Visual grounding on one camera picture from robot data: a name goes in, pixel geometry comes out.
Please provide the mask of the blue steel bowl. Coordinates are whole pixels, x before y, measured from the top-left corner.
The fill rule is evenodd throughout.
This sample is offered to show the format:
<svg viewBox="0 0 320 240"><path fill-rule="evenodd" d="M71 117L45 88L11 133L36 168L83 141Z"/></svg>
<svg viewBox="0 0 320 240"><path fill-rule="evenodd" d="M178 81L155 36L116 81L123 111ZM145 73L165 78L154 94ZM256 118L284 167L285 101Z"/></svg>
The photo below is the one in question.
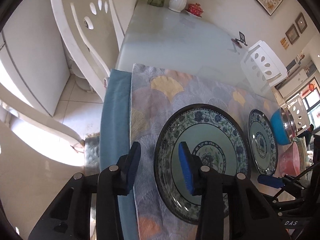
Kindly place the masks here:
<svg viewBox="0 0 320 240"><path fill-rule="evenodd" d="M294 118L287 108L280 108L274 112L270 120L272 131L279 145L293 143L297 136Z"/></svg>

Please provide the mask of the large blue floral plate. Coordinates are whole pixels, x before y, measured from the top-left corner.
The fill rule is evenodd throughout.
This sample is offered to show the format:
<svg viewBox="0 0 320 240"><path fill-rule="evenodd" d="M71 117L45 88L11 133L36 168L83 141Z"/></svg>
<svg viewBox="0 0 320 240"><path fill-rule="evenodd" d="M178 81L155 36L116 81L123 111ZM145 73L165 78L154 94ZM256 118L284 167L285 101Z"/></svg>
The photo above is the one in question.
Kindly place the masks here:
<svg viewBox="0 0 320 240"><path fill-rule="evenodd" d="M278 163L278 148L270 121L258 109L248 116L248 140L253 163L260 174L273 176Z"/></svg>

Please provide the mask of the blue table cloth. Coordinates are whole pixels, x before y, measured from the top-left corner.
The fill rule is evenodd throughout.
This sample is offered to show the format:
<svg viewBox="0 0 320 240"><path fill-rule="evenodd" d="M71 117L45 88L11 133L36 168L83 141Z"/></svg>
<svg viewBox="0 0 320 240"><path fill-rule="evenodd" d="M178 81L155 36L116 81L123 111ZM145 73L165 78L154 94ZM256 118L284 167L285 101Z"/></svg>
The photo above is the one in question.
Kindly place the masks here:
<svg viewBox="0 0 320 240"><path fill-rule="evenodd" d="M100 124L100 170L130 150L131 73L111 70ZM118 197L124 239L139 239L133 191Z"/></svg>

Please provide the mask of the fan pattern table mat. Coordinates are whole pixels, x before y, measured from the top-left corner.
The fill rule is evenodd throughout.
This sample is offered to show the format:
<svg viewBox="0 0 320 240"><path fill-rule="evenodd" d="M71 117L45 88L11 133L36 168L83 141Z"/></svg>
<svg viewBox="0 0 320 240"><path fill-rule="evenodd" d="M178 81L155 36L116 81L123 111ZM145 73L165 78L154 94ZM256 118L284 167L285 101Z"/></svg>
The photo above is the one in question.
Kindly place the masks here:
<svg viewBox="0 0 320 240"><path fill-rule="evenodd" d="M259 96L246 81L234 87L174 70L134 64L131 81L131 141L141 144L134 185L140 239L195 239L197 227L177 218L163 203L154 176L157 139L166 121L179 109L207 103L228 113L243 131L248 115L258 109L271 117L278 104L272 94Z"/></svg>

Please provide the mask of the white chair near right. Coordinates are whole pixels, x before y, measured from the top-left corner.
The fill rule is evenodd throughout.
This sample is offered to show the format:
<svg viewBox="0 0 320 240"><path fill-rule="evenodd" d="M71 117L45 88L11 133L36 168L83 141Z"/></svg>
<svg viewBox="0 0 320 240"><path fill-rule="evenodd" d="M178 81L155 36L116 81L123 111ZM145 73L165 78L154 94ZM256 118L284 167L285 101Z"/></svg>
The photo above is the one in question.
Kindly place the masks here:
<svg viewBox="0 0 320 240"><path fill-rule="evenodd" d="M302 98L299 95L296 95L286 104L286 107L293 116L293 120L296 125L297 135L304 132L310 127L310 120L308 113L305 109Z"/></svg>

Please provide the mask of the white chair near left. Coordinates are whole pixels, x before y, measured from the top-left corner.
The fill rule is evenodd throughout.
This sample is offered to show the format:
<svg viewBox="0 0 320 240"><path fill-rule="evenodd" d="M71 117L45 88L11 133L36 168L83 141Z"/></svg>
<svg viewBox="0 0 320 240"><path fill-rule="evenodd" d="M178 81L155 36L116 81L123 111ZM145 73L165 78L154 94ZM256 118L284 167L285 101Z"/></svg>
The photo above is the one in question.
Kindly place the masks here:
<svg viewBox="0 0 320 240"><path fill-rule="evenodd" d="M36 121L58 122L21 101L4 86L1 100L27 115L21 118L29 127L23 135L33 140L28 145L7 125L1 123L1 202L14 232L28 239L46 208L73 174L83 171L75 141L67 142L47 131L36 132Z"/></svg>

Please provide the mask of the white chair far right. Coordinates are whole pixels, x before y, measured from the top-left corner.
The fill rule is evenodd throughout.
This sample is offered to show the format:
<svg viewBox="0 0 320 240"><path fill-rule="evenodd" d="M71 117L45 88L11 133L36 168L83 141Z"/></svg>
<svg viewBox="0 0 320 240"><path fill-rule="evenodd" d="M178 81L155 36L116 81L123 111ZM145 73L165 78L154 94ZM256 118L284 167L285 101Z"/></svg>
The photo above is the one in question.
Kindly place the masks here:
<svg viewBox="0 0 320 240"><path fill-rule="evenodd" d="M287 69L265 41L251 46L240 61L255 94L261 96L287 78Z"/></svg>

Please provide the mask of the black phone stand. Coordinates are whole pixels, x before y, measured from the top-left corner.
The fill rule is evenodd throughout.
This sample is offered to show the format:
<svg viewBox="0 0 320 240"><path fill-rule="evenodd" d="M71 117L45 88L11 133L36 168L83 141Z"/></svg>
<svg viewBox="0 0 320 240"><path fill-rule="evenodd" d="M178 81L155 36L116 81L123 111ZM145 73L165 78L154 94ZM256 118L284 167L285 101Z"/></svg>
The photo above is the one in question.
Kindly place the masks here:
<svg viewBox="0 0 320 240"><path fill-rule="evenodd" d="M248 46L245 35L242 32L239 32L238 38L232 38L231 41L239 48L242 48L243 45Z"/></svg>

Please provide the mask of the red lidded sugar bowl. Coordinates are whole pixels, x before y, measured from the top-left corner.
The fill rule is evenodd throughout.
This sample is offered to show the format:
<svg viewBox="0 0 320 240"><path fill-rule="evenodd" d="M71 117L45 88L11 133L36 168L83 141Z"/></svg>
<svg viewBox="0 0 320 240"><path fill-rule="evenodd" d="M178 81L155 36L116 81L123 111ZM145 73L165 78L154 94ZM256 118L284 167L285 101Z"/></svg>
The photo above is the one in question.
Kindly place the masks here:
<svg viewBox="0 0 320 240"><path fill-rule="evenodd" d="M186 12L196 17L202 17L202 14L203 14L203 10L199 3L194 3L194 4L189 3L186 8Z"/></svg>

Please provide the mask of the lower small framed picture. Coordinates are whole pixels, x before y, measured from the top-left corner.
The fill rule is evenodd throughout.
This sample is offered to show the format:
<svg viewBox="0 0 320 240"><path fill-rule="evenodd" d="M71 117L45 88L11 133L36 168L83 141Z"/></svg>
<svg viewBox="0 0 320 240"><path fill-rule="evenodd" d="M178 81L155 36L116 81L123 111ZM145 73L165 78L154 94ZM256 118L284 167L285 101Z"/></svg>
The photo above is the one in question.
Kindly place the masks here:
<svg viewBox="0 0 320 240"><path fill-rule="evenodd" d="M291 44L294 44L299 39L299 33L294 24L289 27L285 34Z"/></svg>

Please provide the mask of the small framed picture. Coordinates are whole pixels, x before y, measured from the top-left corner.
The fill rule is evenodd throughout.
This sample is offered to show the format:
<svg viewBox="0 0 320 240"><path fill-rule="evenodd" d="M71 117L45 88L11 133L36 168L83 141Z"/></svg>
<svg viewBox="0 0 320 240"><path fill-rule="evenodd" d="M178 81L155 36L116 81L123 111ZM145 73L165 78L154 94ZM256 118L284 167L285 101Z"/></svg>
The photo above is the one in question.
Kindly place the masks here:
<svg viewBox="0 0 320 240"><path fill-rule="evenodd" d="M298 30L299 30L299 32L302 34L305 30L306 30L306 28L307 28L307 22L306 22L306 20L305 20L305 17L304 17L304 15L303 15L303 13L301 12L299 15L298 15L298 17L296 18L296 20L295 20L295 23L296 23L296 25L297 25L297 27L298 27Z"/></svg>
<svg viewBox="0 0 320 240"><path fill-rule="evenodd" d="M291 44L294 44L299 39L299 33L294 24L289 27L285 34Z"/></svg>

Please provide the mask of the upper small framed picture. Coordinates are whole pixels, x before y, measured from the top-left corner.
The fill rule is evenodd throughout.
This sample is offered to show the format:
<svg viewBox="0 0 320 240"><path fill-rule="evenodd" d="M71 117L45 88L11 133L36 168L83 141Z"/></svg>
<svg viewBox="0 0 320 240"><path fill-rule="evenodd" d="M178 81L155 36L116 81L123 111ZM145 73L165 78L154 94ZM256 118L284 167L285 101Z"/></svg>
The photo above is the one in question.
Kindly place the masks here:
<svg viewBox="0 0 320 240"><path fill-rule="evenodd" d="M296 25L297 25L297 27L298 27L298 30L299 30L299 32L302 34L305 30L306 30L306 28L307 28L307 22L306 22L306 20L305 20L305 17L304 17L304 15L303 15L303 13L301 12L299 15L298 15L298 17L296 18L296 20L295 20L295 23L296 23Z"/></svg>

